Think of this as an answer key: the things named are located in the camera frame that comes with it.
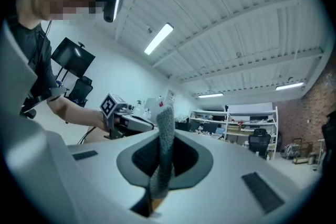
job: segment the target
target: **black vent slot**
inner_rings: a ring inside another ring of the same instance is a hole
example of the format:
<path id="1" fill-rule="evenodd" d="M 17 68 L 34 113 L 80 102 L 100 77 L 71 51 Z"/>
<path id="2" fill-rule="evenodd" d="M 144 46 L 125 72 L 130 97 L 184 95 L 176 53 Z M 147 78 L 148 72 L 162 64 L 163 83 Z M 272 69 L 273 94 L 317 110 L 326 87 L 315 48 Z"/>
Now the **black vent slot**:
<path id="1" fill-rule="evenodd" d="M 242 179 L 266 214 L 285 203 L 257 173 L 242 176 Z"/>
<path id="2" fill-rule="evenodd" d="M 80 159 L 86 159 L 95 155 L 98 155 L 97 151 L 85 151 L 81 153 L 75 153 L 72 156 L 76 161 L 79 161 Z"/>
<path id="3" fill-rule="evenodd" d="M 159 138 L 134 152 L 132 161 L 146 175 L 152 176 L 159 165 Z"/>
<path id="4" fill-rule="evenodd" d="M 198 153 L 177 137 L 174 138 L 173 164 L 175 176 L 188 171 L 198 161 Z"/>

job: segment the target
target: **black shirt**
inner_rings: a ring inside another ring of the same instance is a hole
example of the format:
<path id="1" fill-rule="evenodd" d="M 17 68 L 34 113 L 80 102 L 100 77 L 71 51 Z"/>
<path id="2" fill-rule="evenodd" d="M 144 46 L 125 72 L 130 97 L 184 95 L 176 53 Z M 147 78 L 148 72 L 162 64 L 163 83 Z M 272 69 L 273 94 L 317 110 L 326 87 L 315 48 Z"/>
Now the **black shirt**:
<path id="1" fill-rule="evenodd" d="M 7 20 L 16 42 L 28 59 L 29 66 L 38 76 L 31 89 L 34 97 L 42 95 L 49 88 L 56 88 L 58 84 L 51 69 L 51 46 L 45 36 L 41 24 L 30 30 L 22 26 L 13 16 Z"/>

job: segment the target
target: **black rubber pad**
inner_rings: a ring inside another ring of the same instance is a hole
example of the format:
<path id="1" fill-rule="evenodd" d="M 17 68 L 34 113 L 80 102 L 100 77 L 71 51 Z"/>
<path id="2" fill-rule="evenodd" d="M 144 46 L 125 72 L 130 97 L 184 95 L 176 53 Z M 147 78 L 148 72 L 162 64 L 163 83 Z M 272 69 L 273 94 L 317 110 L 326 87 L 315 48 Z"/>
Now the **black rubber pad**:
<path id="1" fill-rule="evenodd" d="M 75 153 L 72 156 L 76 161 L 79 161 L 80 159 L 86 159 L 95 155 L 98 155 L 97 151 L 85 151 L 81 153 Z"/>
<path id="2" fill-rule="evenodd" d="M 285 203 L 257 173 L 242 176 L 242 179 L 266 214 Z"/>

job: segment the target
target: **gray knitted sock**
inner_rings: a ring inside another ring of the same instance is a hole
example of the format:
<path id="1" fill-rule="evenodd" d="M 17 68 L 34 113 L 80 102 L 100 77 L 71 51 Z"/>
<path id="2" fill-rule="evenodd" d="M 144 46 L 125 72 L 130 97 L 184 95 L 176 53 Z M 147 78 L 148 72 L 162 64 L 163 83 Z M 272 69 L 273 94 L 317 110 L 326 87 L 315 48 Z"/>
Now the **gray knitted sock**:
<path id="1" fill-rule="evenodd" d="M 175 176 L 173 166 L 173 142 L 175 133 L 174 110 L 168 105 L 156 116 L 159 127 L 160 163 L 150 180 L 151 196 L 164 198 L 168 193 L 168 184 Z"/>

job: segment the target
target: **black office chair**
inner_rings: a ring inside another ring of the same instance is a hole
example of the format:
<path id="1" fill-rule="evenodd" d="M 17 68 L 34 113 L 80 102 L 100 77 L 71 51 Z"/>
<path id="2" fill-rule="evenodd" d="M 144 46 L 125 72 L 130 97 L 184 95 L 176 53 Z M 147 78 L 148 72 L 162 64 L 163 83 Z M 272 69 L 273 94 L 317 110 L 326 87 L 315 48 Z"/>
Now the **black office chair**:
<path id="1" fill-rule="evenodd" d="M 83 108 L 88 101 L 86 97 L 93 89 L 91 84 L 92 80 L 87 77 L 78 79 L 69 96 L 65 96 L 65 98 Z"/>
<path id="2" fill-rule="evenodd" d="M 255 129 L 253 134 L 248 136 L 248 149 L 252 152 L 259 152 L 259 157 L 267 159 L 267 147 L 271 136 L 265 129 Z"/>

